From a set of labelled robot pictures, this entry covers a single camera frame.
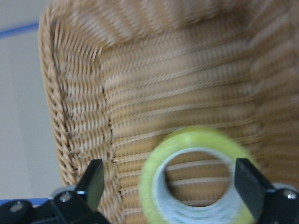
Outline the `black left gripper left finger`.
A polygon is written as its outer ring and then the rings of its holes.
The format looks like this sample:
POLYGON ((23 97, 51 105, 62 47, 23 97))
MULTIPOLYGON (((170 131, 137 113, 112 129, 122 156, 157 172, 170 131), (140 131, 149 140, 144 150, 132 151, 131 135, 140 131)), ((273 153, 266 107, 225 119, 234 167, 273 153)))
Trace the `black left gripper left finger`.
POLYGON ((104 166, 92 160, 73 189, 65 189, 35 207, 28 199, 0 206, 2 224, 107 224, 97 209, 104 191, 104 166))

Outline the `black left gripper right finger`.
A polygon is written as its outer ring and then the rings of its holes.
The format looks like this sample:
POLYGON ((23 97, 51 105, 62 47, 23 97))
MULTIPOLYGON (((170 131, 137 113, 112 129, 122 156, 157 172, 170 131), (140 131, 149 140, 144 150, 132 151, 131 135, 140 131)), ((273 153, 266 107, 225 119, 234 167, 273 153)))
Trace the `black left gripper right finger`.
POLYGON ((271 183, 249 159, 235 162, 235 189, 257 224, 297 224, 299 192, 271 183))

